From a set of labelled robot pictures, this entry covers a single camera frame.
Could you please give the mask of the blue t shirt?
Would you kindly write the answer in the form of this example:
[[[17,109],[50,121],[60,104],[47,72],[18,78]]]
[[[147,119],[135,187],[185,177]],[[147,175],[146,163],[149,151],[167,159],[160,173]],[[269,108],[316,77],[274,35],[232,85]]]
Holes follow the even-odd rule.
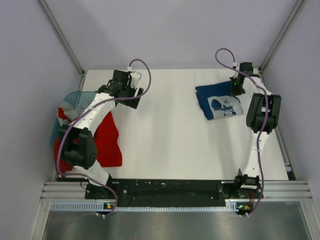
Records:
[[[195,87],[199,107],[207,120],[237,117],[244,114],[240,100],[231,96],[230,91],[230,81]]]

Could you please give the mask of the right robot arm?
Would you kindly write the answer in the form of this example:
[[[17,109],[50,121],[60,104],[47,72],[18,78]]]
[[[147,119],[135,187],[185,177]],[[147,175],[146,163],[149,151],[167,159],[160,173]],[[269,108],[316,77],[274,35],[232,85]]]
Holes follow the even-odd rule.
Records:
[[[251,62],[233,66],[237,74],[230,78],[230,95],[241,102],[245,125],[249,130],[249,150],[232,184],[232,192],[245,198],[262,191],[262,152],[270,133],[277,127],[282,98],[272,94],[254,73]]]

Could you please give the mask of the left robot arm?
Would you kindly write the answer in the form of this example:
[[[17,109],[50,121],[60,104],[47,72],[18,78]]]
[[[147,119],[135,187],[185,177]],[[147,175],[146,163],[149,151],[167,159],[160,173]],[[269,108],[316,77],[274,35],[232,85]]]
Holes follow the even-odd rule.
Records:
[[[138,107],[143,88],[139,87],[141,73],[114,70],[112,79],[102,85],[96,92],[92,102],[84,112],[69,125],[59,130],[60,146],[57,154],[56,168],[61,174],[60,162],[78,169],[78,175],[96,185],[96,192],[102,198],[109,198],[114,191],[110,175],[98,161],[98,149],[94,140],[96,130],[104,118],[118,105],[130,108]]]

